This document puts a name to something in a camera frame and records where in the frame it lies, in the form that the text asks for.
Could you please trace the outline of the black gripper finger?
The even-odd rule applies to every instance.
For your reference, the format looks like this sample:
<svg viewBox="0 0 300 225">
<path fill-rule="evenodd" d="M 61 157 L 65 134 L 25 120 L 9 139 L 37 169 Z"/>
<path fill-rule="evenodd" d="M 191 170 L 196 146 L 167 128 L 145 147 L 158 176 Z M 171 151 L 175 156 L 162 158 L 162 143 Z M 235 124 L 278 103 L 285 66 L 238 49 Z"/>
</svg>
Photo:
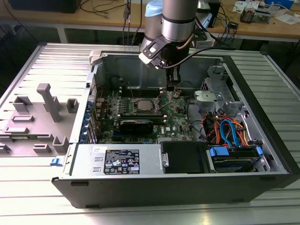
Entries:
<svg viewBox="0 0 300 225">
<path fill-rule="evenodd" d="M 173 68 L 166 69 L 166 90 L 167 91 L 173 91 Z"/>
<path fill-rule="evenodd" d="M 181 82 L 180 67 L 174 69 L 174 85 L 177 86 Z"/>
</svg>

